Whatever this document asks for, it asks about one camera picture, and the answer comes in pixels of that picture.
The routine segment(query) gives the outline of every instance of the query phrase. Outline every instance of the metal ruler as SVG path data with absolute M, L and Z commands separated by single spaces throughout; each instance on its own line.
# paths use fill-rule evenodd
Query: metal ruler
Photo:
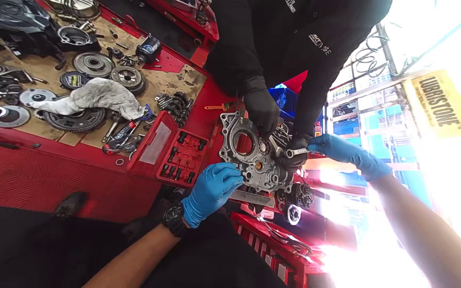
M 268 206 L 270 208 L 275 208 L 275 200 L 270 197 L 257 195 L 253 193 L 248 193 L 240 190 L 234 190 L 230 195 L 230 199 L 244 201 L 252 204 L 259 204 L 263 206 Z

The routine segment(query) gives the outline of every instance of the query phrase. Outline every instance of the cardboard mat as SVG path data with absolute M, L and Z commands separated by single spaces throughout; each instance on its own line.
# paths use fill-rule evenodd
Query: cardboard mat
M 63 22 L 54 15 L 53 17 L 57 19 L 57 21 L 62 26 L 69 25 L 69 23 Z M 102 47 L 101 53 L 104 54 L 107 53 L 106 47 L 114 47 L 120 49 L 120 47 L 115 45 L 116 41 L 129 47 L 129 50 L 123 50 L 123 52 L 125 54 L 131 54 L 134 52 L 135 47 L 141 44 L 141 42 L 144 40 L 143 37 L 135 38 L 134 36 L 129 35 L 123 29 L 102 17 L 94 20 L 93 24 L 96 27 L 98 34 L 105 35 L 105 38 L 98 38 Z M 109 32 L 110 29 L 119 35 L 118 39 L 115 39 L 111 36 L 111 33 Z M 0 64 L 9 68 L 25 69 L 30 75 L 47 80 L 49 82 L 48 84 L 37 82 L 36 85 L 20 83 L 20 85 L 25 90 L 30 88 L 46 89 L 62 96 L 69 95 L 70 91 L 60 87 L 61 83 L 59 78 L 63 73 L 75 70 L 72 66 L 72 59 L 76 55 L 76 52 L 65 53 L 65 56 L 67 57 L 67 63 L 65 67 L 60 71 L 54 69 L 54 67 L 57 65 L 57 62 L 52 57 L 41 58 L 36 55 L 27 55 L 23 60 L 20 60 L 15 57 L 9 50 L 3 50 L 0 52 Z M 189 98 L 196 99 L 206 80 L 206 76 L 202 75 L 200 72 L 189 65 L 185 65 L 180 73 L 148 70 L 138 67 L 134 68 L 140 70 L 148 82 L 145 92 L 142 95 L 138 95 L 137 100 L 142 106 L 146 103 L 149 104 L 149 106 L 154 111 L 154 114 L 156 115 L 159 113 L 159 109 L 156 102 L 154 101 L 154 98 L 158 93 L 173 95 L 173 93 L 176 91 L 182 91 L 186 93 Z M 33 115 L 33 110 L 29 108 L 27 109 L 30 111 L 31 115 Z M 55 129 L 48 123 L 32 116 L 26 124 L 14 129 L 37 135 L 46 139 L 59 141 L 70 146 L 76 146 L 79 142 L 81 142 L 93 147 L 102 147 L 103 143 L 101 140 L 112 123 L 113 122 L 111 120 L 108 120 L 99 129 L 91 133 L 78 134 L 67 133 Z M 137 128 L 135 134 L 144 134 L 144 125 L 145 124 L 143 123 L 141 127 Z

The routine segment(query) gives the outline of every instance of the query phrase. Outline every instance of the black pants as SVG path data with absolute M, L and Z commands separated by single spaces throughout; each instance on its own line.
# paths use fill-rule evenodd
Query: black pants
M 80 287 L 129 245 L 122 226 L 51 217 L 5 253 L 0 287 Z

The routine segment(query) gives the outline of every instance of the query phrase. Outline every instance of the hand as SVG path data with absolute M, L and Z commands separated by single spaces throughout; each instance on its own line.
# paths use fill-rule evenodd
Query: hand
M 312 138 L 307 149 L 339 162 L 354 164 L 362 171 L 367 181 L 374 181 L 392 173 L 392 168 L 373 154 L 334 135 L 324 134 Z
M 191 228 L 220 209 L 231 193 L 243 184 L 241 171 L 232 163 L 209 165 L 197 178 L 192 193 L 181 200 L 184 219 Z
M 309 140 L 311 140 L 311 136 L 309 134 L 296 134 L 291 139 L 291 142 L 287 144 L 286 149 L 296 150 L 306 148 L 309 144 Z M 307 153 L 295 155 L 291 159 L 282 156 L 278 162 L 287 170 L 287 172 L 295 173 L 300 166 L 305 164 L 307 158 Z
M 264 78 L 255 77 L 246 81 L 243 88 L 248 118 L 263 138 L 268 138 L 279 123 L 280 108 L 266 89 Z

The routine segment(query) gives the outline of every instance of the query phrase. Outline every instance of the blue container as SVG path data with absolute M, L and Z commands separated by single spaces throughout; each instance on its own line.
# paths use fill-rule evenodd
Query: blue container
M 285 121 L 292 122 L 295 119 L 296 103 L 298 94 L 287 88 L 284 84 L 277 85 L 268 89 L 278 107 L 280 108 L 280 117 Z

